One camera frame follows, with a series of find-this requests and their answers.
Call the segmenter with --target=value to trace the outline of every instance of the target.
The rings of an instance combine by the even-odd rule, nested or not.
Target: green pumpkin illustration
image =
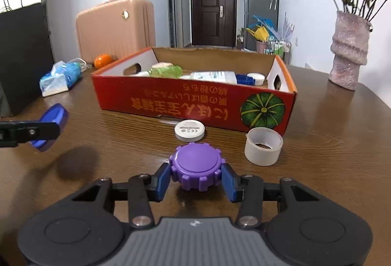
[[[240,108],[242,122],[249,128],[279,125],[285,114],[285,104],[281,98],[271,93],[250,96]]]

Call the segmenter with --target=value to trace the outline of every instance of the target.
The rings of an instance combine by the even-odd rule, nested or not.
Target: gray gripper base
[[[133,232],[102,266],[288,266],[256,231],[234,227],[227,217],[163,218],[147,231]]]

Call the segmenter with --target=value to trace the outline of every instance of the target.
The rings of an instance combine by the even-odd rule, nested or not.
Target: purple gear-shaped lid
[[[220,154],[219,149],[209,144],[192,142],[177,147],[176,153],[170,157],[172,180],[179,181],[184,190],[206,191],[211,185],[220,184],[220,167],[225,163]]]

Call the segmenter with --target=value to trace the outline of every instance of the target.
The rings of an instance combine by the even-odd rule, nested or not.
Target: white bottle
[[[233,71],[193,72],[190,75],[190,79],[228,84],[238,83]]]

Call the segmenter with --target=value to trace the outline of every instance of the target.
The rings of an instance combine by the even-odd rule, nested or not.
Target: flower vase
[[[360,66],[367,64],[371,24],[364,18],[342,11],[337,12],[336,32],[331,52],[335,54],[329,80],[354,91]]]

